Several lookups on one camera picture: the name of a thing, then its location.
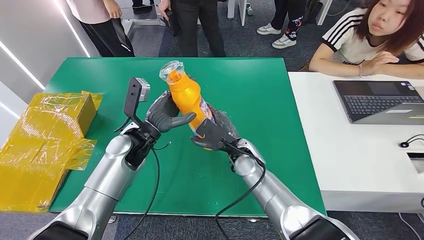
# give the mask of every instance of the white sneaker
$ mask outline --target white sneaker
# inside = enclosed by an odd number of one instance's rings
[[[271,23],[268,23],[266,26],[261,26],[256,30],[256,32],[260,35],[268,35],[268,34],[281,34],[281,30],[277,30],[271,26]]]
[[[285,34],[278,39],[277,41],[272,43],[272,46],[276,49],[285,49],[291,46],[296,45],[296,40],[292,41],[290,38],[288,38]]]

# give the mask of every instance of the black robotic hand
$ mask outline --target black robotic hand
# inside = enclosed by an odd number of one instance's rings
[[[190,139],[199,147],[230,154],[233,149],[228,147],[228,143],[235,146],[240,138],[236,127],[224,111],[216,110],[210,104],[207,106],[212,112],[215,123],[206,118],[196,129],[196,133],[201,137],[195,135]]]
[[[189,112],[178,116],[180,110],[172,99],[171,92],[165,91],[147,110],[145,120],[159,132],[166,133],[170,129],[186,125],[196,117],[196,113]]]

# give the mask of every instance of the green table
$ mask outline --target green table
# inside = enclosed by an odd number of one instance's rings
[[[88,139],[98,140],[84,171],[71,171],[50,211],[64,210],[78,195],[99,160],[113,132],[125,120],[125,95],[131,76],[146,79],[151,90],[140,103],[138,116],[166,89],[159,70],[176,58],[68,58],[46,87],[47,93],[104,94]],[[308,146],[281,58],[180,58],[185,71],[197,80],[203,98],[226,111],[243,138],[253,142],[272,171],[301,200],[325,214]],[[188,126],[162,135],[157,148],[160,183],[150,210],[154,214],[212,216],[248,188],[231,172],[223,152],[194,146]],[[116,206],[116,213],[143,213],[156,181],[156,161],[150,153],[134,183]],[[226,211],[225,216],[264,216],[252,195]]]

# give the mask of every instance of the clear plastic cap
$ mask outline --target clear plastic cap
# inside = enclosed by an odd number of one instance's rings
[[[160,69],[159,77],[168,84],[174,84],[184,75],[184,64],[181,61],[171,61]]]

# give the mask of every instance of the bottle label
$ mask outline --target bottle label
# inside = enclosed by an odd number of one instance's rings
[[[202,110],[206,118],[215,123],[214,116],[212,115],[211,110],[209,109],[208,105],[206,104],[205,100],[203,100],[203,98],[200,101],[200,109]]]

